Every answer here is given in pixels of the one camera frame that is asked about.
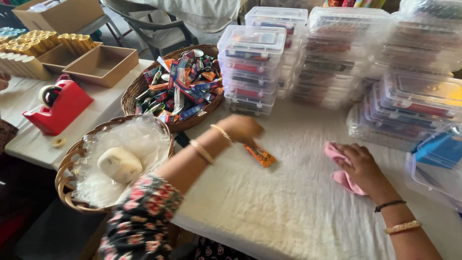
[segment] bangle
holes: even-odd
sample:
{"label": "bangle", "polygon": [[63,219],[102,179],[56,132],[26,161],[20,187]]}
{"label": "bangle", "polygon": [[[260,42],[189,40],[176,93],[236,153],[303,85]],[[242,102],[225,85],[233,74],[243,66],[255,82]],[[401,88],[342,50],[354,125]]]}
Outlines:
{"label": "bangle", "polygon": [[208,164],[212,165],[213,164],[213,159],[210,156],[210,154],[200,145],[196,140],[191,139],[189,141],[189,144],[192,145],[196,150],[199,152],[201,157],[208,162]]}
{"label": "bangle", "polygon": [[394,200],[390,201],[388,203],[382,204],[380,206],[377,206],[376,209],[374,210],[375,213],[380,212],[384,207],[390,206],[390,205],[395,205],[395,204],[406,204],[407,201],[404,200]]}
{"label": "bangle", "polygon": [[216,124],[211,124],[210,127],[220,131],[221,134],[228,140],[228,142],[230,142],[231,144],[234,143],[233,140],[231,140],[231,137],[225,132],[223,128],[217,126]]}
{"label": "bangle", "polygon": [[398,232],[405,231],[405,230],[408,230],[408,229],[418,228],[418,227],[421,227],[421,226],[423,226],[423,223],[420,220],[414,220],[414,221],[411,221],[411,222],[396,225],[396,226],[394,226],[392,228],[387,228],[387,229],[384,230],[384,232],[387,235],[392,235],[394,233],[398,233]]}

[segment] floral sleeve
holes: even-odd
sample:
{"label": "floral sleeve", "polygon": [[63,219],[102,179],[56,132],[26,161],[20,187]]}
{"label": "floral sleeve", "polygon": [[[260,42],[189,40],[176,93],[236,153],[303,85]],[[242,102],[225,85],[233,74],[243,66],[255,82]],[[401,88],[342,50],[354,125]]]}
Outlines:
{"label": "floral sleeve", "polygon": [[104,260],[168,259],[167,225],[182,200],[181,194],[159,176],[140,177],[108,221],[99,248]]}

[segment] cardboard box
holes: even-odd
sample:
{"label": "cardboard box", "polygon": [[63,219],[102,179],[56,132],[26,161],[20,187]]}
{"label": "cardboard box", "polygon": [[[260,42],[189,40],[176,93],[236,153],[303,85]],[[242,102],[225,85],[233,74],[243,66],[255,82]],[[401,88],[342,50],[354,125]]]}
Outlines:
{"label": "cardboard box", "polygon": [[63,70],[79,81],[113,87],[137,64],[138,51],[100,45],[74,61]]}
{"label": "cardboard box", "polygon": [[79,57],[60,44],[38,57],[38,61],[51,73],[62,74],[62,71]]}
{"label": "cardboard box", "polygon": [[98,0],[66,0],[44,12],[27,10],[45,0],[32,0],[13,9],[13,13],[32,30],[74,33],[104,15]]}

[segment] red tape dispenser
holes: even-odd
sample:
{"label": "red tape dispenser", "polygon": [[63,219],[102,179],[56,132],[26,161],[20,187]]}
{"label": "red tape dispenser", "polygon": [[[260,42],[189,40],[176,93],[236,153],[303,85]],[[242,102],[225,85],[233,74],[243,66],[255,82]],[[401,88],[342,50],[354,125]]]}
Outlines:
{"label": "red tape dispenser", "polygon": [[55,86],[43,87],[39,98],[43,102],[39,111],[22,114],[49,136],[60,134],[93,102],[93,98],[72,80],[60,80]]}

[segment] black bracelet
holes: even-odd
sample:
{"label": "black bracelet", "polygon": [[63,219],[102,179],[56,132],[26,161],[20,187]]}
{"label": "black bracelet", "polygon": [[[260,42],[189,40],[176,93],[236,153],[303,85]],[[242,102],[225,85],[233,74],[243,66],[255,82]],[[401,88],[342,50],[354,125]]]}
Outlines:
{"label": "black bracelet", "polygon": [[394,200],[394,201],[385,203],[383,205],[377,206],[376,210],[374,210],[374,212],[375,213],[380,212],[386,206],[395,205],[395,204],[406,204],[406,203],[407,203],[407,201],[404,201],[404,200]]}

